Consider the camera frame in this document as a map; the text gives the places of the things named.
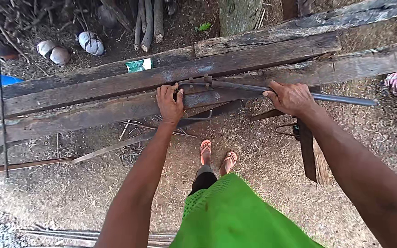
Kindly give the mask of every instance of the small green plant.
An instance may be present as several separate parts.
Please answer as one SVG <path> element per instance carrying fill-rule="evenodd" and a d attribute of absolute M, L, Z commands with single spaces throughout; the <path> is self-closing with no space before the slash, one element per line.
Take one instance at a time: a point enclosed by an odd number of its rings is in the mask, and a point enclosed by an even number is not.
<path fill-rule="evenodd" d="M 210 22 L 205 22 L 205 23 L 200 24 L 200 26 L 198 26 L 198 30 L 201 31 L 201 32 L 206 31 L 209 28 L 211 28 L 211 23 Z"/>

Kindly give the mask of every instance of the soil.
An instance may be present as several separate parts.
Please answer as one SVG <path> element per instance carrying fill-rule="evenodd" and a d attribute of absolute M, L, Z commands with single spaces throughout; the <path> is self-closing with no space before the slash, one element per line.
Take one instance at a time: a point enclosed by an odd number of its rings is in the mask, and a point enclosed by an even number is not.
<path fill-rule="evenodd" d="M 352 2 L 356 1 L 316 1 L 316 10 L 325 11 Z M 281 1 L 265 0 L 265 3 L 269 5 L 264 6 L 264 24 L 282 21 Z M 213 24 L 211 30 L 208 34 L 197 33 L 194 27 L 205 21 Z M 216 1 L 182 1 L 178 12 L 165 18 L 166 40 L 161 44 L 153 44 L 151 52 L 184 47 L 195 41 L 218 36 L 216 23 Z M 98 27 L 95 24 L 90 27 L 100 35 L 107 48 L 104 56 L 87 55 L 77 48 L 78 44 L 73 45 L 72 32 L 56 33 L 56 27 L 38 27 L 41 32 L 27 36 L 23 47 L 30 51 L 29 55 L 49 74 L 143 54 L 135 53 L 132 49 L 132 35 L 125 34 L 120 39 L 122 31 L 119 29 L 96 29 Z M 71 49 L 74 53 L 70 64 L 59 68 L 36 54 L 34 45 L 42 39 L 60 41 Z M 343 32 L 341 52 L 348 53 L 394 42 L 397 42 L 397 18 Z M 20 59 L 7 63 L 4 71 L 23 79 L 44 75 L 32 66 L 26 66 Z M 339 125 L 397 173 L 397 98 L 380 86 L 382 79 L 357 79 L 322 88 L 324 93 L 376 99 L 381 103 L 379 106 L 321 104 Z M 279 116 L 252 123 L 247 120 L 248 116 L 272 107 L 268 99 L 251 99 L 245 101 L 245 107 L 241 110 L 185 128 L 186 133 L 198 138 L 173 136 L 153 200 L 150 231 L 169 234 L 178 230 L 184 200 L 190 193 L 191 183 L 200 167 L 199 146 L 203 139 L 208 138 L 213 143 L 211 166 L 216 174 L 224 155 L 229 150 L 235 151 L 239 155 L 235 172 L 244 177 L 266 202 L 288 216 L 320 244 L 327 247 L 379 247 L 378 241 L 333 176 L 329 175 L 332 178 L 329 185 L 318 185 L 308 180 L 304 176 L 299 142 L 293 137 L 273 132 L 274 127 L 295 122 L 295 119 Z M 158 122 L 155 117 L 139 121 L 153 127 Z M 31 139 L 9 150 L 10 162 L 84 155 L 117 143 L 124 126 L 124 123 L 114 123 Z M 124 138 L 138 135 L 139 132 L 146 130 L 128 127 Z M 109 152 L 76 165 L 61 163 L 20 169 L 11 172 L 8 179 L 0 173 L 0 212 L 14 218 L 18 229 L 39 224 L 52 229 L 100 230 L 108 206 L 131 168 L 128 162 L 135 161 L 144 145 Z M 29 245 L 92 245 L 18 235 L 19 239 Z"/>

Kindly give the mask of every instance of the metal wire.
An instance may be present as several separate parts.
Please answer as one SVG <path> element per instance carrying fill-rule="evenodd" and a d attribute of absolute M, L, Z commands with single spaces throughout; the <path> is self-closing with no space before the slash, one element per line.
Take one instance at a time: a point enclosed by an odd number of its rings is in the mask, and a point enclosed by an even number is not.
<path fill-rule="evenodd" d="M 4 149 L 4 170 L 6 178 L 8 178 L 8 156 L 7 156 L 7 131 L 4 120 L 4 99 L 3 99 L 3 83 L 1 80 L 1 61 L 0 61 L 0 118 L 3 133 L 3 149 Z"/>

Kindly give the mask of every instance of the green mesh fabric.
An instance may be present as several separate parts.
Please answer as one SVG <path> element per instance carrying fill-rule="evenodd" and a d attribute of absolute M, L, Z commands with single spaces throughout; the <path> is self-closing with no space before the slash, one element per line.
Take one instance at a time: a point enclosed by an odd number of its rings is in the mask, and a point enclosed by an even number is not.
<path fill-rule="evenodd" d="M 262 201 L 238 175 L 227 174 L 185 199 L 170 247 L 305 247 L 321 245 Z"/>

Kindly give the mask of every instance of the bark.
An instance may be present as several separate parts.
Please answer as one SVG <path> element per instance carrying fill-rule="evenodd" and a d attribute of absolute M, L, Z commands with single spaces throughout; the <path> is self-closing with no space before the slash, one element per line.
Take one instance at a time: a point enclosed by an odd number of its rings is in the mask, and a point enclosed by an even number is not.
<path fill-rule="evenodd" d="M 146 32 L 141 43 L 141 48 L 145 52 L 148 52 L 151 46 L 151 42 L 153 41 L 153 28 L 154 28 L 153 3 L 151 2 L 151 0 L 145 0 L 145 13 L 146 13 Z"/>
<path fill-rule="evenodd" d="M 145 15 L 145 2 L 144 0 L 139 0 L 139 11 L 140 21 L 142 22 L 142 32 L 146 32 L 146 15 Z"/>
<path fill-rule="evenodd" d="M 154 40 L 156 43 L 163 41 L 163 1 L 154 0 Z"/>
<path fill-rule="evenodd" d="M 137 52 L 139 51 L 140 48 L 140 32 L 141 32 L 141 25 L 142 22 L 140 20 L 140 15 L 137 15 L 137 19 L 136 19 L 136 27 L 134 29 L 134 50 Z"/>

